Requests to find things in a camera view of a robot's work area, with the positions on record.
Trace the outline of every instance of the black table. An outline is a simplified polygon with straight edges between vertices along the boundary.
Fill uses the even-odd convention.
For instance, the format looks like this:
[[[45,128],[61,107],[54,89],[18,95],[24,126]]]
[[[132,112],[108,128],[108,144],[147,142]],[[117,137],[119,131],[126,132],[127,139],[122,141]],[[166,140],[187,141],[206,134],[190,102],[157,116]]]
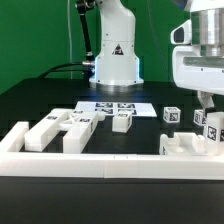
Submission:
[[[27,79],[0,96],[0,137],[17,121],[30,126],[54,108],[77,101],[152,103],[156,118],[134,117],[127,134],[112,133],[112,118],[99,123],[84,153],[158,154],[159,137],[174,131],[202,133],[193,124],[200,108],[196,93],[170,83],[111,94],[89,89],[83,80]],[[214,99],[223,110],[222,97]],[[178,125],[163,121],[163,107],[181,109]],[[62,133],[44,153],[61,152]],[[223,181],[0,178],[0,223],[223,223]]]

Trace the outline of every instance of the printed marker sheet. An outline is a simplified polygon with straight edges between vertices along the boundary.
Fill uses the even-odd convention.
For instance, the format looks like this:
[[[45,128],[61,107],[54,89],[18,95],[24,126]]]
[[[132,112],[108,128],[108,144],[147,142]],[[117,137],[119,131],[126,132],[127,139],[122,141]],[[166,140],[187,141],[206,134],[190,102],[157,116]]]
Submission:
[[[114,116],[119,111],[132,111],[132,116],[157,117],[151,103],[115,103],[79,101],[75,111],[104,111],[107,116]]]

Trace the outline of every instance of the green background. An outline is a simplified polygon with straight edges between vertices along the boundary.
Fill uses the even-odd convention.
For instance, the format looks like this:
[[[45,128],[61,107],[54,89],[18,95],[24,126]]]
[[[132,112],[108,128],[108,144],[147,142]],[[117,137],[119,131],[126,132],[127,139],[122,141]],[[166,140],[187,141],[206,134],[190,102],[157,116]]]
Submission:
[[[71,0],[73,59],[82,61],[85,47],[75,2]],[[179,10],[172,0],[151,0],[152,26],[147,0],[122,0],[122,3],[136,16],[135,52],[141,60],[141,76],[146,81],[172,80],[169,78],[173,50],[170,32],[182,24],[188,14]],[[98,9],[88,12],[87,20],[93,52],[97,55],[100,51]],[[45,70],[69,61],[67,0],[1,0],[0,93],[22,79],[38,77]],[[70,74],[57,73],[49,77],[70,78]],[[82,78],[79,73],[73,77]]]

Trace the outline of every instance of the white track piece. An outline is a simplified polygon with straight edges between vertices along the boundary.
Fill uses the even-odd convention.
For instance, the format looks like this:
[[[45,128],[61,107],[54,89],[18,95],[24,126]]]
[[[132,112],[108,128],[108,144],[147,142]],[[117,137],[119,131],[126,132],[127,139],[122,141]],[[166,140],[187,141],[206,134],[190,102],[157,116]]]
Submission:
[[[25,135],[26,151],[42,152],[58,134],[58,125],[68,119],[69,109],[54,109]]]
[[[98,112],[84,113],[63,138],[64,153],[81,153],[96,129],[98,120],[102,120],[102,114]]]
[[[0,153],[19,152],[24,145],[24,135],[29,131],[28,122],[17,122],[0,142]]]

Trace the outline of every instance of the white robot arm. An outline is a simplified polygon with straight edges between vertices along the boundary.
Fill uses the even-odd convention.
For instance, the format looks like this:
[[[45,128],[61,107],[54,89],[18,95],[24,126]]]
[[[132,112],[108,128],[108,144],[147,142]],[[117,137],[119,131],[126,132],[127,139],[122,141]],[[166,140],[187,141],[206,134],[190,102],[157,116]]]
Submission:
[[[135,17],[120,0],[83,1],[98,6],[101,14],[101,51],[95,59],[90,86],[106,91],[127,91],[142,86],[135,55]]]
[[[171,33],[171,42],[182,45],[173,51],[174,81],[197,90],[202,106],[212,107],[212,94],[224,95],[224,1],[175,3],[189,11],[191,19]]]

